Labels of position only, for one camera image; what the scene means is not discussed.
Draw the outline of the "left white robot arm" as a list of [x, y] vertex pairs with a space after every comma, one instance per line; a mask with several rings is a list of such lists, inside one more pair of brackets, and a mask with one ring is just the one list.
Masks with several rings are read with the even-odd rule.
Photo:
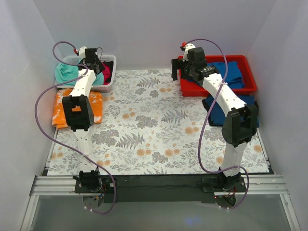
[[99, 179], [98, 167], [89, 161], [93, 156], [90, 128], [94, 124], [94, 112], [90, 104], [90, 90], [98, 73], [104, 70], [99, 60], [96, 48], [81, 47], [75, 51], [78, 62], [78, 76], [73, 90], [67, 97], [63, 97], [62, 104], [67, 125], [72, 129], [77, 141], [78, 150], [82, 152], [79, 185], [90, 192], [99, 192], [102, 181]]

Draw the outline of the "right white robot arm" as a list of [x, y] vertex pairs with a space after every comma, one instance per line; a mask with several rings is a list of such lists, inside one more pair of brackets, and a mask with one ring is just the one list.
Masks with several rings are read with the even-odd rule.
[[241, 162], [248, 143], [257, 132], [258, 108], [255, 104], [247, 104], [232, 91], [225, 81], [227, 75], [208, 65], [201, 47], [190, 41], [182, 43], [180, 48], [183, 57], [171, 61], [173, 80], [191, 78], [200, 84], [225, 115], [221, 129], [226, 143], [223, 162], [218, 171], [206, 171], [209, 177], [201, 180], [201, 187], [206, 193], [235, 190], [237, 185], [247, 190], [248, 184], [241, 177]]

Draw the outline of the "teal t shirt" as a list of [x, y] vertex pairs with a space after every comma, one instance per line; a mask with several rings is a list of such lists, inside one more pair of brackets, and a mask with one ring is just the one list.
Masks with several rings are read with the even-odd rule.
[[[56, 82], [59, 83], [64, 83], [66, 81], [75, 79], [78, 77], [78, 67], [77, 66], [72, 66], [72, 65], [67, 65], [63, 63], [59, 63], [55, 69], [55, 80]], [[96, 79], [93, 83], [94, 85], [103, 85], [104, 84], [104, 74], [99, 73], [96, 76]]]

